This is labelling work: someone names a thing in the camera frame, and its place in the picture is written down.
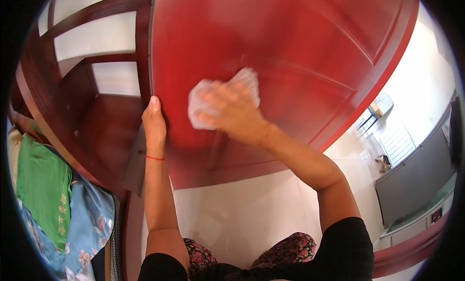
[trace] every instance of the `pink floral fabric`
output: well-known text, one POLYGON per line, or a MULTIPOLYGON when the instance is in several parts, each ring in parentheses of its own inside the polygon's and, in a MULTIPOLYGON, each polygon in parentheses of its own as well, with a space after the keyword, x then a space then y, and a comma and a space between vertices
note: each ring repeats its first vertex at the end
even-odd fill
POLYGON ((252 267, 268 267, 278 263, 308 262, 313 259, 316 243, 306 233, 293 233, 253 262, 252 267))
MULTIPOLYGON (((218 263, 210 250, 194 240, 184 239, 184 243, 190 259, 187 271, 189 280, 207 267, 218 263)), ((316 243, 311 236, 306 233, 293 233, 264 252, 253 262, 252 267, 273 267, 278 263, 308 262, 315 256, 315 251, 316 243)))
POLYGON ((216 258, 213 257, 209 249, 204 248, 192 239, 184 239, 187 251, 189 252, 189 270, 187 271, 187 279, 190 280, 200 273, 203 269, 212 266, 216 263, 216 258))

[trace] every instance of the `person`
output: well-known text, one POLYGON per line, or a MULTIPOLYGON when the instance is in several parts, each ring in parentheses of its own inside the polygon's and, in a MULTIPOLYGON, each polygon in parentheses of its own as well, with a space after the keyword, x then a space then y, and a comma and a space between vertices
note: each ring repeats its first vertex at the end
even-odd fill
POLYGON ((349 184, 328 157, 266 121, 240 82, 213 82, 202 99, 218 115, 195 116, 236 141, 260 147, 316 190, 323 236, 315 242, 295 233, 241 269, 216 261, 211 252, 183 239, 165 159, 166 124, 160 99, 152 96, 142 115, 147 141, 145 213, 147 252, 139 280, 371 280, 372 243, 349 184))

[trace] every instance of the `green shirt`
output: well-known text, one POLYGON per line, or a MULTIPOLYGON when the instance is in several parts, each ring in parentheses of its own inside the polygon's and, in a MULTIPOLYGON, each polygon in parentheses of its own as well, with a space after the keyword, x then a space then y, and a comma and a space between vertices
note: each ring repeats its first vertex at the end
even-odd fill
POLYGON ((65 252, 71 208, 71 169, 44 145, 23 136, 16 195, 61 254, 65 252))

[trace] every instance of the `blue cloth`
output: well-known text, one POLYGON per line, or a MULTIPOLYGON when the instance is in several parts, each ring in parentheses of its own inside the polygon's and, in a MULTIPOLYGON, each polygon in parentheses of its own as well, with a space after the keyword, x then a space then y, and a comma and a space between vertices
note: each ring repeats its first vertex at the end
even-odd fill
POLYGON ((29 236, 44 263, 59 280, 95 280, 90 260, 106 245, 114 223, 113 197, 77 174, 71 185, 71 220, 65 254, 58 251, 18 199, 29 236))
POLYGON ((18 200, 18 206, 20 207, 20 213, 23 218, 24 224, 29 236, 32 239, 32 243, 35 244, 39 255, 41 255, 46 267, 50 273, 59 280, 66 280, 65 273, 65 256, 55 248, 52 241, 47 235, 40 229, 35 220, 32 218, 31 213, 27 208, 22 205, 21 200, 18 200))
POLYGON ((113 197, 84 177, 71 185, 71 221, 65 247, 68 280, 106 245, 115 215, 113 197))

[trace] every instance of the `door panel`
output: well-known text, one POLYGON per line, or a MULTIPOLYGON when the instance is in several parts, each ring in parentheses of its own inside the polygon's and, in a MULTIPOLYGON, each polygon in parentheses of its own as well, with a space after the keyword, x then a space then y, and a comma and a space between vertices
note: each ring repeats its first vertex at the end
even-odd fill
POLYGON ((174 188, 285 169, 257 148, 192 128, 187 97, 200 80, 254 68, 264 117, 324 150, 389 78, 417 9, 417 0, 155 0, 152 78, 174 188))

